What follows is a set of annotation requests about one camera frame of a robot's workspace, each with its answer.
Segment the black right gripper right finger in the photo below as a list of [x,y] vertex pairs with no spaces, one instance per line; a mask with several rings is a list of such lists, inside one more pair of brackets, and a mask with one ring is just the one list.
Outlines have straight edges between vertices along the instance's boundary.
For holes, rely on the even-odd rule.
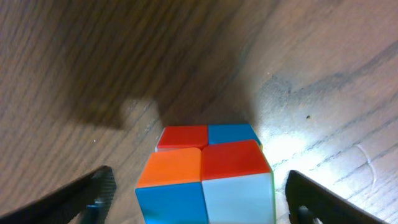
[[291,223],[384,223],[297,170],[289,172],[285,196]]

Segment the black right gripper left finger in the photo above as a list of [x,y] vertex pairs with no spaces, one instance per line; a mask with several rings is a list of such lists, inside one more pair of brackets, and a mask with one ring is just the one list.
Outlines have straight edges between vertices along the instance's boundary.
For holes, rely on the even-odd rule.
[[74,180],[41,199],[1,217],[1,223],[70,223],[76,216],[80,223],[104,223],[116,192],[110,166]]

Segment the multicoloured puzzle cube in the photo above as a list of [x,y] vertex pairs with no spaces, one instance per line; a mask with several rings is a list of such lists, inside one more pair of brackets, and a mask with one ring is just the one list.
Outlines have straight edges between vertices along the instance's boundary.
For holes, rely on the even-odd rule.
[[273,171],[249,124],[167,126],[135,194],[146,223],[275,223]]

